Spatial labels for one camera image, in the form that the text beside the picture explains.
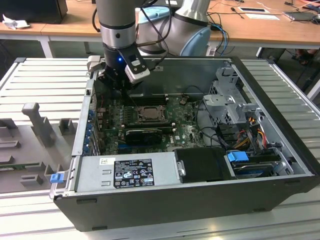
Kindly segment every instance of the blue latch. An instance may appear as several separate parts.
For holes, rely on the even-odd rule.
[[[232,151],[227,156],[230,162],[249,161],[248,155],[245,151]]]
[[[54,173],[51,175],[50,183],[52,184],[62,184],[64,182],[64,173]]]

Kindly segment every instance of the warning label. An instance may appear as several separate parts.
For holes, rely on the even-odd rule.
[[[116,189],[154,186],[151,159],[115,161],[113,182]]]

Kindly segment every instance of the wooden table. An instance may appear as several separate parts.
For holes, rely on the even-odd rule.
[[[101,35],[92,27],[92,13],[96,8],[91,1],[67,0],[68,12],[62,24],[31,24],[31,28],[11,30],[3,24],[0,25],[0,39],[38,40],[41,43],[47,58],[53,58],[54,52],[51,41],[85,42],[86,52],[90,52],[88,42],[101,42]],[[284,5],[284,0],[259,0],[271,9],[272,14],[282,14],[282,11],[295,11],[291,6]],[[209,12],[233,13],[232,5],[241,12],[237,6],[265,8],[254,0],[245,0],[238,4],[230,0],[212,0]],[[297,6],[304,3],[295,1]],[[284,15],[277,15],[280,20],[250,19],[242,14],[220,14],[223,28],[228,32],[229,46],[250,46],[270,48],[295,48],[295,49],[318,49],[320,47],[320,26],[311,22],[290,22]],[[214,21],[219,23],[216,14],[212,15]],[[212,32],[210,46],[215,48],[222,40],[220,32]]]
[[[212,13],[234,13],[231,10],[231,6],[217,4],[218,2],[233,5],[238,13],[243,13],[238,7],[264,8],[270,12],[269,14],[275,15],[282,14],[283,11],[296,12],[295,8],[285,5],[284,0],[258,0],[258,2],[263,3],[266,7],[277,10],[267,9],[252,0],[245,0],[241,4],[225,0],[211,1],[208,11]],[[294,4],[298,7],[304,3],[295,1]],[[318,49],[320,47],[320,26],[312,22],[291,21],[283,14],[276,15],[279,20],[250,19],[245,14],[241,14],[244,19],[238,14],[220,14],[220,16],[223,29],[230,36],[229,46],[293,49]],[[217,14],[213,14],[212,17],[216,23],[219,23]],[[211,34],[211,41],[220,42],[221,33],[213,32]]]

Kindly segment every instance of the cable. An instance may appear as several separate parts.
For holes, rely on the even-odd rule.
[[[159,44],[161,42],[163,42],[168,36],[169,33],[171,31],[171,25],[172,25],[172,7],[171,7],[171,1],[168,1],[168,5],[169,5],[169,26],[168,26],[168,31],[166,32],[166,35],[164,37],[161,36],[161,39],[158,39],[156,41],[151,41],[151,42],[144,42],[144,43],[138,43],[137,47],[145,47],[145,46],[150,46],[150,45],[154,45],[154,44]],[[152,27],[155,27],[154,23],[150,20],[150,18],[148,17],[148,15],[146,15],[145,12],[143,12],[145,18],[148,20],[148,22],[152,25]]]
[[[206,95],[199,87],[197,87],[196,85],[189,85],[187,86],[183,91],[182,91],[182,94],[186,94],[186,91],[189,89],[189,88],[196,88],[199,90],[199,92],[201,92],[203,95]]]
[[[207,14],[207,16],[208,16],[208,17],[211,19],[211,21],[212,21],[212,22],[210,22],[210,23],[211,23],[211,24],[215,24],[214,19],[211,17],[211,15],[212,15],[212,14],[215,14],[215,13],[214,13],[214,12],[207,12],[206,14]],[[221,17],[220,17],[219,14],[217,14],[217,15],[218,15],[218,17],[219,17],[219,22],[220,22],[219,24],[220,24],[221,28],[223,29],[222,22],[221,22]],[[223,42],[224,42],[224,34],[222,33],[222,40],[221,40],[219,46],[215,49],[215,51],[216,51],[217,53],[219,53],[218,50],[219,50],[219,48],[221,47],[221,45],[222,45]]]
[[[231,11],[238,14],[242,19],[245,19],[243,16],[241,16],[241,14],[239,12],[237,12],[237,10],[234,7],[231,7]]]
[[[196,127],[197,127],[198,129],[199,129],[199,125],[198,125],[198,113],[199,113],[200,105],[201,105],[202,103],[204,103],[203,100],[201,100],[201,102],[199,103],[199,105],[198,105],[198,107],[197,107],[197,110],[196,110],[196,114],[195,114],[195,125],[196,125]],[[217,139],[211,137],[210,135],[206,134],[205,132],[201,131],[201,129],[200,129],[200,132],[201,132],[204,136],[206,136],[207,138],[209,138],[209,139],[211,139],[211,140],[214,140],[214,141],[216,141],[217,143],[221,144],[219,140],[217,140]]]
[[[142,6],[140,6],[139,8],[148,8],[148,7],[151,7],[151,6],[152,6],[153,4],[155,4],[158,0],[153,0],[153,1],[149,2],[147,5],[145,5],[147,1],[148,1],[148,0],[144,1],[144,3],[142,4]]]
[[[160,60],[156,61],[155,65],[154,65],[154,68],[156,66],[158,66],[169,54],[169,47],[165,41],[165,38],[162,37],[161,33],[158,31],[158,29],[156,28],[156,26],[154,25],[154,23],[150,20],[150,18],[148,17],[148,15],[146,14],[145,10],[143,8],[141,8],[141,11],[143,12],[145,18],[148,20],[148,22],[151,24],[152,28],[155,30],[155,32],[163,39],[163,43],[164,43],[164,46],[166,48],[166,53],[160,58]],[[171,17],[170,17],[170,23],[169,23],[169,27],[168,27],[168,31],[167,31],[167,34],[165,37],[167,37],[169,35],[169,32],[171,30]]]
[[[235,50],[236,46],[233,46],[232,49],[229,52],[225,52],[224,55],[230,54],[233,50]]]
[[[222,5],[226,5],[226,6],[230,6],[230,7],[239,7],[240,5],[241,5],[241,3],[242,2],[238,2],[238,4],[237,5],[230,5],[230,4],[226,4],[226,3],[223,3],[223,2],[217,2],[215,5],[213,5],[212,7],[210,7],[209,9],[211,10],[211,9],[213,9],[216,5],[218,5],[218,4],[222,4]]]
[[[96,14],[97,14],[97,8],[95,8],[95,10],[93,11],[93,14],[92,14],[92,19],[91,19],[91,21],[92,21],[92,26],[93,26],[93,28],[97,31],[97,33],[100,33],[101,30],[100,30],[99,28],[97,28],[96,22],[95,22]]]
[[[288,53],[290,53],[292,56],[295,56],[296,54],[295,53],[293,53],[293,52],[290,52],[289,50],[285,50],[286,52],[288,52]]]

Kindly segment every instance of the metal grating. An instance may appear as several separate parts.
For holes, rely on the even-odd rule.
[[[15,64],[0,83],[0,118],[30,125],[22,114],[25,103],[37,102],[40,115],[51,124],[61,118],[78,122],[87,80],[85,58],[27,58]]]
[[[54,65],[56,61],[60,61],[59,64],[63,63],[64,66],[73,66],[73,64],[79,66],[82,64],[80,64],[81,61],[78,59],[54,58],[48,60],[47,58],[41,58],[34,60],[28,59],[24,65],[27,63],[28,65],[35,66],[38,64],[36,61],[45,61],[48,65]],[[252,64],[257,64],[253,65],[253,67],[263,64],[271,68],[265,61],[254,60]],[[42,81],[41,77],[31,78],[34,83]],[[261,85],[263,85],[262,82],[271,79],[268,76],[256,76],[255,78],[257,80],[264,80],[260,81]],[[71,81],[69,77],[63,76],[46,77],[47,83],[52,81],[55,83],[65,82],[65,79]],[[77,82],[78,79],[80,79],[80,77],[75,77],[72,81]],[[272,79],[278,82],[280,78],[276,76],[272,77]],[[269,92],[268,95],[271,97],[276,94]],[[63,97],[61,95],[47,95],[46,97],[41,96],[41,101],[42,103],[72,103],[72,101],[78,103],[78,101],[81,102],[79,98],[83,97],[77,95],[64,95]],[[10,104],[12,99],[12,97],[0,97],[2,104]],[[39,97],[23,96],[17,97],[15,100],[18,101],[18,103],[24,103],[25,100],[34,102],[33,99],[38,100]],[[299,99],[295,92],[282,92],[281,95],[277,94],[277,98],[273,99],[273,102],[276,104],[275,101],[278,101],[277,106],[287,106],[288,104],[295,105],[296,103],[301,103]],[[299,121],[310,119],[311,116],[314,117],[314,115],[313,112],[305,114],[301,114],[301,112],[300,114],[291,112],[286,114],[286,118],[290,120],[298,119],[292,122],[299,125]],[[316,138],[304,138],[305,143],[308,142],[307,146],[319,148],[320,141],[315,140]],[[14,239],[24,240],[59,238],[88,240],[315,240],[319,239],[320,236],[320,187],[318,186],[307,193],[293,195],[278,207],[268,212],[94,232],[77,231],[67,217],[60,212],[52,200],[49,199],[47,191],[20,192],[15,195],[2,194],[0,195],[0,224],[5,226],[0,228],[0,237],[4,239],[13,237]]]
[[[283,114],[298,136],[320,160],[320,112],[296,85],[275,65],[265,60],[242,60],[262,89]],[[254,97],[244,87],[250,101]]]

